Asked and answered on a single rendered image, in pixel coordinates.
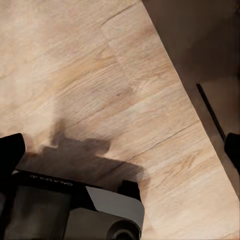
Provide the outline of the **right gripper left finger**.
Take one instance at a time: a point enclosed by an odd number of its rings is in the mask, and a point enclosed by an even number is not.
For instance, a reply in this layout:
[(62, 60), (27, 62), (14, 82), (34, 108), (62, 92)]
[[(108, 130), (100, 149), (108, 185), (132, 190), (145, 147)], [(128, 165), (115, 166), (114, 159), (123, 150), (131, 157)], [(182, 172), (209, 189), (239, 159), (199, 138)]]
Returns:
[(0, 191), (6, 185), (25, 152), (25, 140), (21, 133), (0, 139)]

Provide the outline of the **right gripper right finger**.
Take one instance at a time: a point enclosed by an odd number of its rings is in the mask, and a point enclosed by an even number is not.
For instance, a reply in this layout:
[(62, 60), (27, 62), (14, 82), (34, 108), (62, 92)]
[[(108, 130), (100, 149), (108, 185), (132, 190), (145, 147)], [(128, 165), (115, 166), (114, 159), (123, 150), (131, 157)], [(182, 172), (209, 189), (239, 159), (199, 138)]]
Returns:
[(224, 151), (240, 173), (240, 135), (229, 133), (225, 141)]

